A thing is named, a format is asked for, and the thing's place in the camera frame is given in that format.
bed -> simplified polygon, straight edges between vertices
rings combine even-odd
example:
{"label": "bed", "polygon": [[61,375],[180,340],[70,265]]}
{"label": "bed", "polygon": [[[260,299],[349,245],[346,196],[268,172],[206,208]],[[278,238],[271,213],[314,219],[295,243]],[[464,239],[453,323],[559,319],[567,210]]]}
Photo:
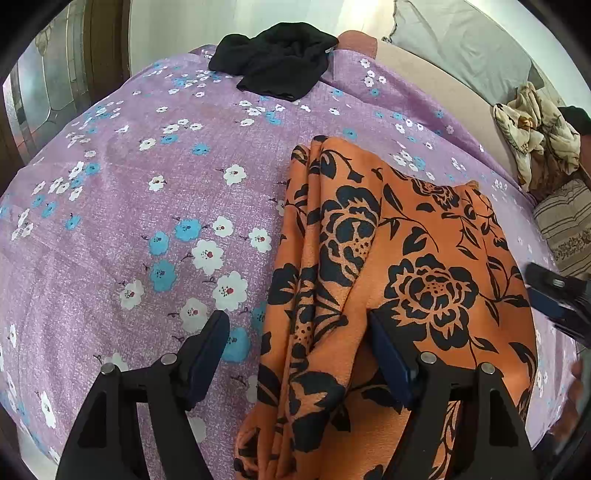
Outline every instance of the bed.
{"label": "bed", "polygon": [[[398,50],[391,63],[341,48],[321,82],[290,103],[208,71],[214,52],[204,46],[135,75],[72,121],[2,196],[0,400],[56,463],[102,363],[149,365],[218,308],[230,315],[230,342],[189,421],[214,478],[232,477],[234,437],[256,401],[290,154],[317,134],[426,181],[476,180],[519,267],[555,266],[489,111],[462,84],[447,90],[463,99],[453,109],[450,95],[436,94],[440,79],[455,82],[441,70]],[[537,312],[534,321],[532,445],[560,414],[576,356],[570,338]],[[148,467],[161,479],[140,413]]]}

crumpled fabric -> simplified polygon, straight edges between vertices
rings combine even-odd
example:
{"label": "crumpled fabric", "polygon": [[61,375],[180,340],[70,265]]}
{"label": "crumpled fabric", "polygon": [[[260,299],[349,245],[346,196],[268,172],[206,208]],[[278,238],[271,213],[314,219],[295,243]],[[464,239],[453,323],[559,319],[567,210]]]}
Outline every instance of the crumpled fabric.
{"label": "crumpled fabric", "polygon": [[[525,420],[537,369],[532,310],[490,200],[438,186],[340,138],[291,156],[261,342],[257,403],[236,440],[240,480],[378,479],[409,412],[369,346],[367,314],[448,365],[490,362]],[[450,402],[431,478],[442,478]]]}
{"label": "crumpled fabric", "polygon": [[579,168],[581,137],[558,107],[542,100],[531,82],[507,105],[497,103],[493,116],[517,162],[519,184],[542,201]]}

gray pillow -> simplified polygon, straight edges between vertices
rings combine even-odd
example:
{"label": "gray pillow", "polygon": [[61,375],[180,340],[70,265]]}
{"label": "gray pillow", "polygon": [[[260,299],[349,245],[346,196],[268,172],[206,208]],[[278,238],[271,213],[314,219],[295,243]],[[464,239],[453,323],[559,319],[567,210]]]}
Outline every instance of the gray pillow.
{"label": "gray pillow", "polygon": [[516,88],[544,82],[529,55],[497,23],[465,0],[395,0],[389,40],[474,90],[491,105]]}

